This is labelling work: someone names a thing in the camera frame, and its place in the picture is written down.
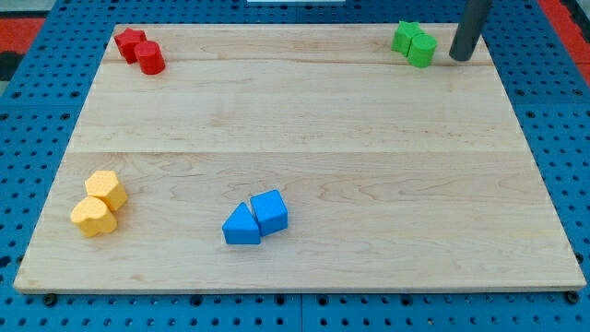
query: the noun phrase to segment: blue block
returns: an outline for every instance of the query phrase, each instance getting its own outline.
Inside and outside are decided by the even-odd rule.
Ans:
[[[250,203],[262,236],[287,228],[287,207],[278,190],[254,196]]]
[[[245,203],[240,203],[225,221],[223,235],[227,244],[259,244],[258,224]]]

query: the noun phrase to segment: blue pegboard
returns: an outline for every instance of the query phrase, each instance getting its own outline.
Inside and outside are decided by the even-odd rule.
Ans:
[[[590,292],[25,296],[12,288],[116,23],[456,22],[459,0],[59,0],[0,99],[0,330],[590,330]],[[535,1],[497,0],[484,37],[590,277],[590,91]]]

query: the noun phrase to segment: yellow pentagon block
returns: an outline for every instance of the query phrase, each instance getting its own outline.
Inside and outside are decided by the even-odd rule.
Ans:
[[[84,185],[88,195],[102,200],[110,211],[118,210],[127,201],[125,188],[114,171],[96,171]]]
[[[70,219],[86,237],[92,237],[100,232],[110,233],[117,229],[117,219],[107,205],[92,196],[82,199],[74,207]]]

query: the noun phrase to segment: block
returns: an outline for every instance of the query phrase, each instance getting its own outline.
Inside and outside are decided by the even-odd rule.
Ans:
[[[114,171],[96,171],[85,182],[86,192],[104,202],[110,211],[127,201],[127,193]]]
[[[107,205],[92,196],[82,199],[74,207],[70,219],[86,237],[92,237],[98,233],[110,233],[117,229],[117,219]]]
[[[146,75],[156,75],[166,67],[159,45],[155,41],[143,41],[136,45],[136,53],[139,68]]]
[[[416,36],[409,46],[407,60],[415,67],[425,68],[431,65],[434,50],[436,50],[436,39],[434,37],[428,34]]]
[[[225,221],[223,236],[227,244],[259,244],[260,230],[248,207],[242,202]]]
[[[125,29],[125,31],[114,36],[114,42],[117,44],[119,53],[130,65],[137,61],[135,47],[146,41],[146,33],[143,30]]]
[[[283,202],[278,190],[260,194],[250,198],[254,217],[260,228],[260,235],[266,236],[277,231],[286,229],[287,207]]]
[[[400,21],[399,27],[397,27],[394,34],[394,40],[391,43],[391,50],[407,56],[412,39],[423,33],[424,31],[422,31],[418,22]]]

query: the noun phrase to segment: wooden plank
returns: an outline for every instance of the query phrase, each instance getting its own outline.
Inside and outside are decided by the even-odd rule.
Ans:
[[[145,26],[168,60],[154,77],[111,42],[15,287],[583,287],[485,45],[459,65],[445,56],[455,25],[426,27],[440,46],[422,70],[389,51],[395,25]],[[85,239],[67,218],[98,169],[119,173],[129,202],[115,233]],[[232,209],[273,188],[289,228],[226,245]]]

